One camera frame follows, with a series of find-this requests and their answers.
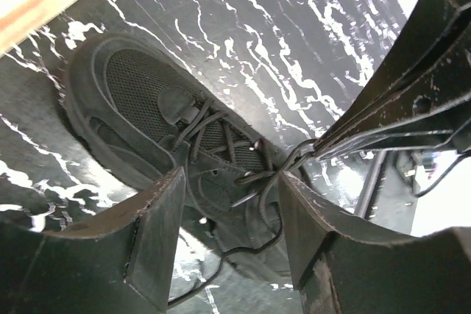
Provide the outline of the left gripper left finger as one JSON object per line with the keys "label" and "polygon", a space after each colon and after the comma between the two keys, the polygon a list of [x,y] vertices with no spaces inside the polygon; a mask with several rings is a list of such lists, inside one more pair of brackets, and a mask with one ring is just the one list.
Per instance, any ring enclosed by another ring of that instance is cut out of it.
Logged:
{"label": "left gripper left finger", "polygon": [[1,223],[3,313],[164,313],[174,267],[185,173],[61,232]]}

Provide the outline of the black sneaker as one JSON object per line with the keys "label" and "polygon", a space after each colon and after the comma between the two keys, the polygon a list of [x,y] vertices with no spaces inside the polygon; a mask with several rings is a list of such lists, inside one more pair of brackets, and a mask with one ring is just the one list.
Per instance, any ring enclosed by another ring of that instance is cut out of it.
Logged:
{"label": "black sneaker", "polygon": [[290,275],[274,174],[287,154],[225,106],[167,54],[129,35],[88,38],[63,76],[66,114],[111,174],[144,190],[170,170],[186,176],[185,205],[210,224],[243,275]]}

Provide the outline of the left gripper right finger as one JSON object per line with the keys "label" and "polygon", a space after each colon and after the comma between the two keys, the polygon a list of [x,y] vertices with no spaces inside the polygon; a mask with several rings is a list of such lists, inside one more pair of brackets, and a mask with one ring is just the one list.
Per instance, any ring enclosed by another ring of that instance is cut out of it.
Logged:
{"label": "left gripper right finger", "polygon": [[279,179],[293,286],[305,313],[468,313],[470,230],[421,238],[355,216],[293,174]]}

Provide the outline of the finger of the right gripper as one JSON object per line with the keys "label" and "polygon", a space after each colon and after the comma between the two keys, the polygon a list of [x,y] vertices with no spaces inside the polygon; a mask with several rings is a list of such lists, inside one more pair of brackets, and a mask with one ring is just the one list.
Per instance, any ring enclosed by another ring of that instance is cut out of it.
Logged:
{"label": "finger of the right gripper", "polygon": [[316,143],[318,160],[357,151],[464,149],[470,125],[470,31],[408,87]]}
{"label": "finger of the right gripper", "polygon": [[[352,106],[322,137],[408,87],[466,30],[470,31],[470,0],[418,0],[380,67]],[[463,141],[470,144],[470,125]]]}

